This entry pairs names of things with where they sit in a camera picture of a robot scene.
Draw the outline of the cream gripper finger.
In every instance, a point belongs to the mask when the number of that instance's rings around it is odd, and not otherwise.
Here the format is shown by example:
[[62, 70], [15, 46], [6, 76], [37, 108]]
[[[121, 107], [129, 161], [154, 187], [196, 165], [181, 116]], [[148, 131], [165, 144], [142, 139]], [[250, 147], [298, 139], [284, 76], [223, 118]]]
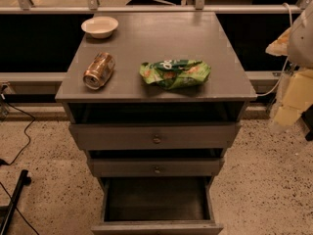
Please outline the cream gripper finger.
[[313, 105], [313, 70], [301, 70], [289, 79], [277, 111], [271, 116], [275, 127], [290, 127]]
[[286, 56], [291, 29], [286, 29], [275, 41], [267, 46], [265, 52], [272, 56]]

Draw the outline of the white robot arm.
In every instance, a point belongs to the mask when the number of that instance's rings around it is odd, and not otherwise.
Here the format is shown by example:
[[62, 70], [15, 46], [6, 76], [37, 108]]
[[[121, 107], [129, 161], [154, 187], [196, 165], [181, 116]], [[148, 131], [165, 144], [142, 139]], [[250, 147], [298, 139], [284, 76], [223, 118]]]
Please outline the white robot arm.
[[265, 52], [273, 56], [287, 56], [299, 66], [293, 74], [278, 110], [272, 116], [275, 124], [292, 126], [313, 105], [313, 10], [308, 6]]

